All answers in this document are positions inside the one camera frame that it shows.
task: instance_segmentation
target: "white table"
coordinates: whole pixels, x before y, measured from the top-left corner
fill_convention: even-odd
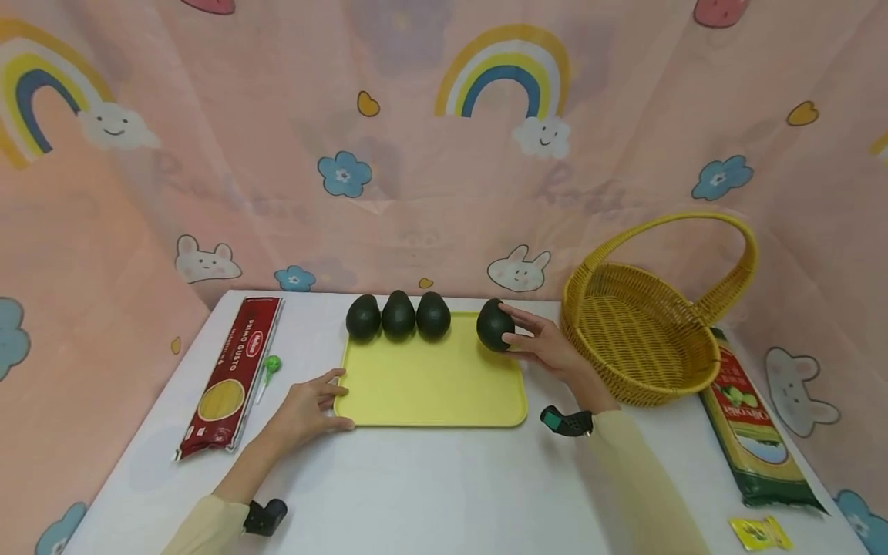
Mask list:
[[[230,291],[139,428],[87,512],[66,555],[159,553],[194,503],[218,484],[235,456],[212,452],[183,463],[170,458],[244,297],[287,299],[271,353],[283,361],[254,407],[241,447],[281,403],[287,385],[339,365],[345,312],[355,295]],[[453,311],[482,300],[447,299]],[[557,320],[554,302],[510,302]],[[742,356],[741,364],[752,368]],[[557,436],[540,422],[555,404],[576,410],[566,388],[540,369],[524,369],[529,411],[514,429],[360,428],[318,440],[283,461],[257,495],[280,497],[289,514],[271,538],[246,535],[243,552],[386,555],[530,555],[625,553],[607,476],[585,442]],[[628,408],[660,457],[713,553],[745,551],[729,517],[774,515],[796,553],[864,555],[844,518],[790,508],[751,510],[741,503],[715,434],[696,397],[664,408]],[[781,430],[784,438],[789,438]],[[788,442],[830,514],[829,495]]]

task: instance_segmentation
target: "spaghetti package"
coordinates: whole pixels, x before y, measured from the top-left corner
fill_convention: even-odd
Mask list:
[[[826,512],[719,329],[721,370],[700,393],[737,487],[748,507],[803,505]]]
[[[204,449],[237,449],[282,308],[278,297],[243,299],[175,460]]]

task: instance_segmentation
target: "yellow basket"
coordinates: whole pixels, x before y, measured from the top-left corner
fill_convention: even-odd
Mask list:
[[[630,238],[680,219],[717,219],[743,234],[737,266],[696,303],[653,274],[605,259]],[[710,326],[749,286],[758,248],[736,218],[715,212],[666,216],[625,231],[592,252],[564,287],[561,329],[620,402],[664,405],[697,393],[716,378],[718,344]]]

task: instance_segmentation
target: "plastic tray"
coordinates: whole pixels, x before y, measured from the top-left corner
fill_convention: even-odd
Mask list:
[[[357,425],[512,427],[527,417],[517,362],[478,340],[478,313],[452,313],[436,342],[416,331],[401,342],[385,334],[345,346],[340,380],[350,392],[334,409]]]

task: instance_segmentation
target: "sleeve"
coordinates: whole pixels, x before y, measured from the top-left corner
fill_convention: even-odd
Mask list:
[[[596,415],[594,422],[591,447],[614,481],[637,552],[710,555],[685,500],[632,417],[610,410]]]
[[[162,555],[217,555],[232,552],[243,534],[250,507],[216,496],[197,502]]]

